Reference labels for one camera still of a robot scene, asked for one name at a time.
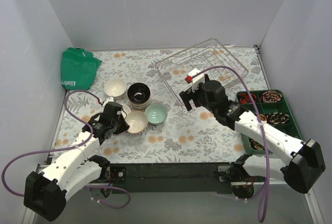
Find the table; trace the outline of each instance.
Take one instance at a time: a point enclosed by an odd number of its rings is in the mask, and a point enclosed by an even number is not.
[[[230,48],[249,73],[244,78],[251,90],[267,89],[267,84],[254,48]],[[172,162],[233,162],[244,153],[241,135],[220,125],[205,108],[182,111],[175,98],[161,81],[154,63],[181,51],[136,50],[99,51],[93,55],[102,61],[91,92],[102,100],[107,98],[104,85],[113,78],[121,78],[128,85],[143,82],[149,85],[152,103],[161,103],[168,110],[168,118],[157,127],[149,125],[140,134],[123,133],[112,136],[92,155],[106,157],[111,163],[172,163]],[[226,90],[234,100],[242,84]],[[128,105],[127,96],[117,101]],[[97,101],[85,93],[74,94],[69,109],[84,121],[100,111]],[[68,147],[76,139],[82,124],[64,113],[55,148]],[[55,152],[56,159],[61,152]]]

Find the green tray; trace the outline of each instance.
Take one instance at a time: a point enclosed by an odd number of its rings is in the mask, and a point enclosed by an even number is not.
[[[279,102],[276,103],[261,103],[260,102],[260,98],[262,96],[262,94],[266,91],[277,91],[279,93],[282,94],[282,99]],[[246,93],[246,91],[242,91],[242,92],[238,92],[236,95],[236,101],[239,102],[239,98],[238,95],[240,93]],[[282,131],[283,133],[292,136],[292,137],[296,137],[299,139],[302,139],[301,133],[297,127],[296,121],[293,117],[293,114],[287,104],[287,101],[285,99],[285,96],[283,94],[283,92],[281,92],[280,90],[276,90],[276,89],[271,89],[271,90],[256,90],[256,91],[250,91],[250,93],[256,95],[257,97],[257,108],[260,114],[271,114],[271,113],[285,113],[289,115],[289,122],[287,124],[278,124],[278,125],[274,125],[275,128],[277,128],[278,130]],[[254,106],[253,104],[242,104],[245,108],[247,108],[248,110],[252,111],[253,113],[255,113],[254,110]],[[242,142],[243,142],[243,146],[244,149],[247,153],[250,154],[254,154],[254,155],[258,155],[258,154],[265,154],[264,150],[255,150],[251,147],[250,142],[249,142],[249,137],[246,135],[242,135]]]

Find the wire rack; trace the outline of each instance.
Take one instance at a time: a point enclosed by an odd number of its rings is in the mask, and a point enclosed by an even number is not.
[[[201,71],[218,65],[235,69],[242,78],[248,74],[247,68],[215,38],[184,49],[155,64],[161,80],[183,109],[185,109],[185,105],[181,101],[179,93],[189,88],[185,81],[187,74],[194,68]],[[208,75],[210,79],[220,81],[225,88],[240,83],[237,76],[227,69],[212,69]]]

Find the robotic arm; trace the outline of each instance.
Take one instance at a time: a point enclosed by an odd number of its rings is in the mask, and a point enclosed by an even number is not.
[[[189,73],[193,76],[199,73],[194,69]],[[264,145],[256,115],[237,102],[228,100],[225,88],[219,81],[209,80],[207,74],[199,75],[193,80],[192,86],[180,93],[188,111],[203,106],[213,113],[216,120],[234,131],[249,136]],[[310,139],[304,142],[277,130],[271,125],[264,125],[268,148],[280,159],[270,159],[271,177],[285,181],[300,193],[307,193],[320,175],[325,171],[325,163],[320,145]],[[266,175],[266,159],[242,155],[233,166],[223,173],[233,181],[244,180],[250,176]]]
[[[39,174],[31,172],[25,182],[24,205],[53,221],[78,190],[96,179],[105,180],[109,175],[110,162],[97,155],[90,159],[87,157],[111,135],[120,134],[129,128],[121,110],[122,106],[118,103],[105,104],[104,111],[88,122],[93,128],[93,136],[89,141],[79,146],[90,135],[89,128],[84,126],[74,142],[75,149],[63,153]]]

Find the white wall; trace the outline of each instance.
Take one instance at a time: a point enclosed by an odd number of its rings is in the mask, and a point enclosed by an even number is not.
[[[72,44],[48,0],[0,0],[0,169],[24,152],[49,148],[64,90],[62,51]],[[25,178],[44,156],[23,158],[7,173],[10,187],[24,192]],[[0,184],[0,223],[20,223],[23,198]]]
[[[287,96],[304,138],[318,141],[326,171],[314,186],[332,223],[332,0],[285,0],[261,45],[272,88]]]
[[[260,44],[283,0],[50,0],[75,47]]]

